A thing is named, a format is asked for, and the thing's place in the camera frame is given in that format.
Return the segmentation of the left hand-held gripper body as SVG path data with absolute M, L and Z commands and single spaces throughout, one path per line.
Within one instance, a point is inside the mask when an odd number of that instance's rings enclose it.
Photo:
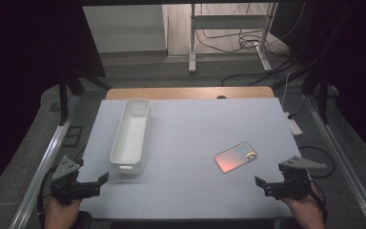
M 97 181 L 79 182 L 79 169 L 83 160 L 74 162 L 64 156 L 58 163 L 51 178 L 51 195 L 63 204 L 71 204 L 74 200 L 91 198 L 100 195 L 101 178 Z

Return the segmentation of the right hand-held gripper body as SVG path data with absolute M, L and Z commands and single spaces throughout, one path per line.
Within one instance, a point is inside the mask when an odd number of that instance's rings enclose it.
M 273 198 L 305 198 L 311 190 L 311 180 L 308 169 L 326 169 L 323 163 L 293 156 L 278 164 L 278 169 L 284 177 L 283 182 L 263 182 L 266 197 Z

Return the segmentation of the iridescent phone case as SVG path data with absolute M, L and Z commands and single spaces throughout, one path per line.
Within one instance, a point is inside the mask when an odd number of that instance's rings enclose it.
M 222 173 L 227 174 L 257 158 L 257 153 L 248 142 L 241 142 L 214 156 Z

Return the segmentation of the person's left hand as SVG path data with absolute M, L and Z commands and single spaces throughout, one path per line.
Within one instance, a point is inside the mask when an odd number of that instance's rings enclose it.
M 63 205 L 56 198 L 50 198 L 46 207 L 45 229 L 71 229 L 78 217 L 81 202 L 81 199 L 77 199 L 70 205 Z

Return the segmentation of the person's right hand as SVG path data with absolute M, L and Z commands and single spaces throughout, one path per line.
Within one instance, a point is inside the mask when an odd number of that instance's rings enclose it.
M 325 229 L 322 209 L 311 195 L 299 200 L 281 198 L 280 201 L 288 206 L 295 222 L 302 229 Z

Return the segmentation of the person's left leg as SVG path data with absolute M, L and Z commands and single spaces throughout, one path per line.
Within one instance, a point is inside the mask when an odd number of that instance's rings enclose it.
M 91 224 L 92 215 L 89 212 L 79 211 L 72 229 L 90 229 Z

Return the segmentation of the black floor frames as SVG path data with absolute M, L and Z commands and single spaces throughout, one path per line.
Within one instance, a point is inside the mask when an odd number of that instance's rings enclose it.
M 76 147 L 80 141 L 84 126 L 70 126 L 62 143 L 63 147 Z

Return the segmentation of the long white plastic bin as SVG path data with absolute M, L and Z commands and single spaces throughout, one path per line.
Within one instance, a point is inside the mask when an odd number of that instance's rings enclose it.
M 151 124 L 150 100 L 126 101 L 110 154 L 110 162 L 120 174 L 138 175 L 144 171 Z

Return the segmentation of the white power strip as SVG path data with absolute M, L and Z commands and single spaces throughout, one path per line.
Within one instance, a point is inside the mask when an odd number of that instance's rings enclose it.
M 285 117 L 288 121 L 288 124 L 289 124 L 289 127 L 290 127 L 290 130 L 291 130 L 292 134 L 294 136 L 302 135 L 301 129 L 296 124 L 296 122 L 291 118 L 291 115 L 289 113 L 285 113 L 284 115 L 285 115 Z

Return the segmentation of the white table mat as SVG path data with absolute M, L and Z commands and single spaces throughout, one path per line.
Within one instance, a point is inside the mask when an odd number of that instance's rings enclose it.
M 288 207 L 264 195 L 255 177 L 279 182 L 278 164 L 297 154 L 275 98 L 154 100 L 144 171 L 122 175 L 110 153 L 125 103 L 102 102 L 79 180 L 108 173 L 99 196 L 81 208 L 97 219 L 267 219 Z M 227 174 L 214 156 L 248 142 L 257 158 Z

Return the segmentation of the black metal stand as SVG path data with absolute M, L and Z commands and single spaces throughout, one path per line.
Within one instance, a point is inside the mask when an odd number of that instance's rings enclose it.
M 324 0 L 280 2 L 274 12 L 272 35 L 289 47 L 288 56 L 301 66 L 285 79 L 274 83 L 278 89 L 305 75 L 300 90 L 312 94 L 318 88 L 318 114 L 327 123 L 329 76 L 327 59 L 343 27 L 344 9 L 333 9 Z
M 73 95 L 82 95 L 84 87 L 80 81 L 81 78 L 87 79 L 92 84 L 99 88 L 109 91 L 112 87 L 103 82 L 102 80 L 94 77 L 92 74 L 85 73 L 80 70 L 74 70 L 72 73 L 63 73 L 59 76 L 59 97 L 60 97 L 60 122 L 59 125 L 63 126 L 71 115 L 68 105 L 68 89 L 71 90 Z

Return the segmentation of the wooden table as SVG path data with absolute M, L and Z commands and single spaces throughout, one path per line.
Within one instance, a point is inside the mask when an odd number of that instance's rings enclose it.
M 268 86 L 254 87 L 183 87 L 183 88 L 128 88 L 110 89 L 107 100 L 130 98 L 146 99 L 217 99 L 226 98 L 273 98 Z

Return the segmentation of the white cabinet panel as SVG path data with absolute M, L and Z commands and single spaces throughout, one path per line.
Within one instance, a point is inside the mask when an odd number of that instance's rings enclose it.
M 84 7 L 99 52 L 165 51 L 161 5 Z

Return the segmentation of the aluminium rail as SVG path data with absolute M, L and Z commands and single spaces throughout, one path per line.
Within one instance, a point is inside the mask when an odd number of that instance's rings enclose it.
M 329 145 L 331 152 L 334 154 L 334 159 L 341 173 L 344 175 L 346 182 L 348 183 L 351 192 L 356 198 L 356 202 L 358 203 L 362 213 L 366 218 L 366 188 L 363 183 L 357 176 L 356 171 L 353 169 L 352 164 L 349 162 L 346 157 L 343 149 L 341 148 L 339 142 L 337 141 L 331 126 L 329 124 L 325 124 L 323 119 L 320 117 L 317 105 L 313 101 L 313 99 L 305 95 L 306 104 L 308 110 L 312 114 L 315 123 L 317 124 L 320 132 L 322 133 L 325 141 Z
M 68 106 L 69 116 L 65 119 L 65 122 L 62 125 L 58 124 L 56 126 L 56 130 L 51 138 L 50 144 L 43 154 L 36 172 L 33 174 L 30 186 L 20 203 L 12 222 L 10 223 L 9 229 L 24 229 L 26 227 L 37 201 L 41 181 L 57 157 L 65 135 L 71 126 L 71 121 L 74 117 L 74 113 L 80 99 L 81 97 L 78 95 L 73 95 L 71 97 Z

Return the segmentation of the white desk frame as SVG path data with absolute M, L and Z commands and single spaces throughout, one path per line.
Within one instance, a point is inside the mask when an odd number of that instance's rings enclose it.
M 265 53 L 265 42 L 270 30 L 276 3 L 271 3 L 266 14 L 251 15 L 196 15 L 195 4 L 191 4 L 191 21 L 190 21 L 190 50 L 189 50 L 189 72 L 194 73 L 196 70 L 196 52 L 194 34 L 197 30 L 240 30 L 262 29 L 259 42 L 255 46 L 255 50 L 266 73 L 272 71 L 272 67 Z

